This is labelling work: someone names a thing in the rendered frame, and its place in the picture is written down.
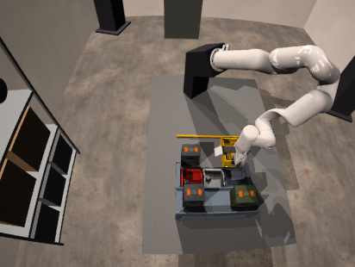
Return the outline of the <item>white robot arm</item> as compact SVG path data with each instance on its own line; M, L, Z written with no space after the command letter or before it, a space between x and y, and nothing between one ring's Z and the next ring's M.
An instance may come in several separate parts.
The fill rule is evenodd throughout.
M316 90L311 90L288 108L270 109L255 121L255 126L244 127L235 146L216 147L217 158L226 153L235 153L235 147L245 156L253 146L267 149L274 147L277 140L271 121L280 115L292 127L299 127L315 115L326 113L332 108L339 85L340 71L321 48L284 47L268 53L260 49L228 51L229 47L228 44L223 45L223 48L216 48L211 53L210 64L215 71L252 70L275 75L292 74L299 68L306 67L318 83Z

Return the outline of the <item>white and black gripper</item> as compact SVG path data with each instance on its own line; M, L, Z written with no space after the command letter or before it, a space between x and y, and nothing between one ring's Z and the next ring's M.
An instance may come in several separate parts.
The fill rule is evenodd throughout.
M231 159L231 165L236 165L237 167L240 167L240 164L244 164L248 158L249 153L247 154L247 156L244 156L244 154L240 153L237 151L236 147L235 147L235 153L233 155L233 158Z

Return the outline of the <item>yellow bin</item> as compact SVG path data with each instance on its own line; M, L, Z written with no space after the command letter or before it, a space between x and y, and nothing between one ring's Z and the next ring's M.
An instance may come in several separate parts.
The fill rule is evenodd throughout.
M237 138L220 138L220 145L221 146L234 146L236 141L238 140ZM228 160L231 160L233 157L232 153L227 153L226 156L221 156L221 162L222 162L222 167L237 167L236 165L231 165L232 161L226 161L226 157L228 157Z

